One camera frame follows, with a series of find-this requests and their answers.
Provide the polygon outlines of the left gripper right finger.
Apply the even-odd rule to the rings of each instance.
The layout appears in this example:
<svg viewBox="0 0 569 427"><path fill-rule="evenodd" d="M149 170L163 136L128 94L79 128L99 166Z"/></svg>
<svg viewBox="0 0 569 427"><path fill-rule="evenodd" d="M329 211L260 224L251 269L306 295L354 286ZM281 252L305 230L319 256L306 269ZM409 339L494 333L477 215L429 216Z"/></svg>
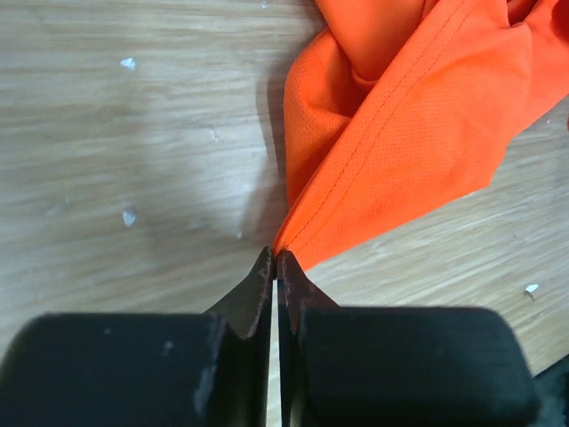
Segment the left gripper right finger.
<svg viewBox="0 0 569 427"><path fill-rule="evenodd" d="M341 306L276 259L285 426L526 426L540 399L512 329L481 307Z"/></svg>

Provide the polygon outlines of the orange t-shirt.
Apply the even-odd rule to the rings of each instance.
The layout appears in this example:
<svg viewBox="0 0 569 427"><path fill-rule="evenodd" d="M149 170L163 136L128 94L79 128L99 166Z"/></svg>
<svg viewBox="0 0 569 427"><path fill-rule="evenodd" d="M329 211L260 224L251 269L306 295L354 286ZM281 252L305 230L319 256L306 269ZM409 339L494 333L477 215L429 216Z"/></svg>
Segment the orange t-shirt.
<svg viewBox="0 0 569 427"><path fill-rule="evenodd" d="M284 87L291 206L311 268L488 186L568 94L565 1L320 1Z"/></svg>

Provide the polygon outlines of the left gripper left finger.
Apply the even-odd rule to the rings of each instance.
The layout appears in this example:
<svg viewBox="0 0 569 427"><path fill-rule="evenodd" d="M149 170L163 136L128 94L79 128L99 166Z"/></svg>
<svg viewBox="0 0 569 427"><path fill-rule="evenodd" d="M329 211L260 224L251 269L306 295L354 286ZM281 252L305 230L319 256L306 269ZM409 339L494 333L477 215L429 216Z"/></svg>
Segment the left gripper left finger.
<svg viewBox="0 0 569 427"><path fill-rule="evenodd" d="M262 426L273 254L196 313L47 313L1 362L4 426Z"/></svg>

